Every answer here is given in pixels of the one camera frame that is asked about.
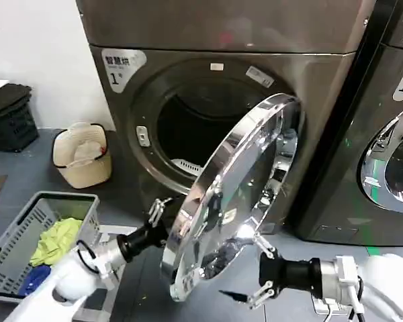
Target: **blue cloth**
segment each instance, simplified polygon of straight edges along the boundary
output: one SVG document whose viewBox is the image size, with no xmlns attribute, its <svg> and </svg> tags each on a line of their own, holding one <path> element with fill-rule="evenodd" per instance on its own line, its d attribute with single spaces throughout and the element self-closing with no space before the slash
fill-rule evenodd
<svg viewBox="0 0 403 322">
<path fill-rule="evenodd" d="M 26 276 L 18 295 L 26 297 L 32 294 L 51 273 L 51 267 L 48 265 L 39 265 L 34 267 Z"/>
</svg>

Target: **white wall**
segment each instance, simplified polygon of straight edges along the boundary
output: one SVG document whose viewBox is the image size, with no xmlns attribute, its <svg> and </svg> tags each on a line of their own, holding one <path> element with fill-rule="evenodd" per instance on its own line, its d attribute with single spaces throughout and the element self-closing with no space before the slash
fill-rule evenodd
<svg viewBox="0 0 403 322">
<path fill-rule="evenodd" d="M 0 0 L 0 79 L 33 88 L 38 127 L 114 129 L 75 0 Z"/>
</svg>

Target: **washing machine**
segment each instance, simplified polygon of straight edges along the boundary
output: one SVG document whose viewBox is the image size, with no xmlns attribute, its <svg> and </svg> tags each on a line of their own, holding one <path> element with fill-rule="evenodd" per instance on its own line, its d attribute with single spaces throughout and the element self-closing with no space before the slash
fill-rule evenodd
<svg viewBox="0 0 403 322">
<path fill-rule="evenodd" d="M 306 114 L 268 221 L 287 214 L 375 0 L 78 0 L 141 198 L 186 195 L 227 133 L 284 93 Z"/>
<path fill-rule="evenodd" d="M 392 14 L 352 112 L 321 141 L 330 156 L 290 223 L 303 239 L 403 246 L 403 1 L 383 2 Z"/>
</svg>

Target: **gray plastic basket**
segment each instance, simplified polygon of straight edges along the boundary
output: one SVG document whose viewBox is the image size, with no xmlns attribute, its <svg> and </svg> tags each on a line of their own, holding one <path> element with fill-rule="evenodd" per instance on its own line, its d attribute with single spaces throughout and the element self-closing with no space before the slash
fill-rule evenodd
<svg viewBox="0 0 403 322">
<path fill-rule="evenodd" d="M 35 194 L 0 237 L 0 301 L 20 302 L 19 288 L 32 267 L 30 258 L 40 234 L 56 221 L 73 217 L 83 220 L 75 242 L 92 246 L 99 236 L 96 195 L 39 192 Z"/>
</svg>

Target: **clothing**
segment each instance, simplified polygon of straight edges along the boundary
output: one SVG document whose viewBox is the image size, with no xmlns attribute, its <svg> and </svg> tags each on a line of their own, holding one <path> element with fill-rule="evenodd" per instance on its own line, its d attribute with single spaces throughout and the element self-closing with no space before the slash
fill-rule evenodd
<svg viewBox="0 0 403 322">
<path fill-rule="evenodd" d="M 18 295 L 26 297 L 32 294 L 51 273 L 51 267 L 48 265 L 40 265 L 34 267 L 26 276 L 24 283 L 19 289 Z"/>
<path fill-rule="evenodd" d="M 81 224 L 81 220 L 68 218 L 57 221 L 49 230 L 41 233 L 30 264 L 38 266 L 57 263 L 70 250 Z"/>
</svg>

